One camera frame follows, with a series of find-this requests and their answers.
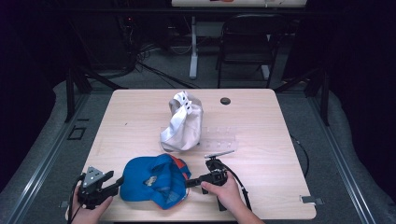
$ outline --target dark background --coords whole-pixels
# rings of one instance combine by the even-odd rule
[[[120,17],[73,17],[72,26],[63,17],[52,17],[37,7],[76,3],[1,3],[0,189],[18,169],[50,116],[55,103],[52,88],[65,80],[69,68],[134,66],[134,48],[125,42]],[[114,7],[105,0],[80,3],[84,7]],[[169,7],[169,1],[140,3],[129,7],[150,7],[154,3],[155,7]],[[391,0],[309,1],[307,10],[328,9],[344,15],[339,20],[300,22],[284,78],[324,66],[331,77],[331,91],[340,99],[348,117],[359,159],[376,183],[396,201],[396,25],[391,19],[394,8]],[[167,47],[165,25],[177,23],[177,18],[135,18],[140,19],[136,23],[141,33]],[[74,29],[82,36],[76,35]],[[88,52],[83,42],[95,52]]]

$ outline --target office chair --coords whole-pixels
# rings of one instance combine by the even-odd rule
[[[277,14],[240,14],[228,19],[222,26],[219,40],[218,89],[223,63],[256,64],[260,68],[261,65],[269,65],[266,83],[266,88],[269,88],[278,45],[287,25],[286,18]],[[268,35],[276,41],[268,41]]]

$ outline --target hand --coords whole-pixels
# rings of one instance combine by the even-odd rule
[[[86,209],[80,208],[80,204],[78,202],[78,189],[79,186],[75,189],[75,194],[73,195],[73,215],[77,212],[75,218],[73,219],[73,224],[97,224],[99,222],[100,216],[107,210],[110,206],[111,202],[113,202],[113,197],[108,197],[95,209]]]
[[[223,186],[216,186],[203,181],[201,187],[218,196],[219,201],[231,212],[240,205],[244,205],[239,194],[239,188],[231,172],[227,171],[227,182]]]

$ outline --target gray carpet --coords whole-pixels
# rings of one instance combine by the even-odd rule
[[[210,40],[200,47],[198,78],[189,79],[190,54],[178,55],[172,51],[153,50],[144,61],[154,68],[168,75],[194,83],[201,88],[216,88],[217,71],[215,68],[216,54]],[[272,88],[281,84],[282,67],[287,60],[287,48],[280,52],[276,65]],[[125,77],[111,80],[130,89],[169,89],[181,88],[176,83],[172,85],[164,82],[160,77],[141,71],[137,67]],[[104,76],[111,72],[101,73]],[[66,100],[65,85],[61,83],[55,88],[57,103],[51,117],[40,136],[37,138],[30,153],[14,175],[7,187],[0,194],[0,223],[6,223],[10,216],[14,216],[19,223],[65,223],[65,208],[60,202],[67,201],[71,186],[80,174],[101,119],[105,113],[111,91],[103,84],[91,80],[94,91],[90,95],[77,93],[77,114],[70,123],[65,124]],[[224,88],[233,87],[234,83],[224,82]],[[267,223],[362,223],[360,214],[351,200],[346,181],[340,175],[340,170],[332,153],[332,144],[329,143],[323,131],[321,120],[315,108],[316,99],[305,98],[301,92],[304,83],[293,88],[290,92],[277,95],[290,134],[297,138],[304,146],[309,158],[309,170],[306,177],[311,194],[321,198],[325,204],[317,206],[317,216],[313,220],[266,220]],[[350,132],[346,117],[337,101],[331,94],[329,104],[330,130],[345,155],[347,165],[361,189],[361,193],[370,208],[376,223],[396,223],[396,211],[393,202],[373,181],[365,168],[361,165],[353,150]],[[67,140],[67,137],[80,140]],[[307,169],[307,158],[300,146],[295,145],[302,170]],[[21,198],[25,189],[32,182],[37,167],[43,159],[51,156],[53,161],[47,164],[49,171],[42,176],[42,182],[33,182],[36,191],[32,191],[32,201]]]

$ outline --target blue cap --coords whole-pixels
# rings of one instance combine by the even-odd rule
[[[152,200],[162,209],[168,209],[186,197],[185,181],[191,173],[183,160],[162,154],[130,160],[123,176],[120,196],[124,201]]]

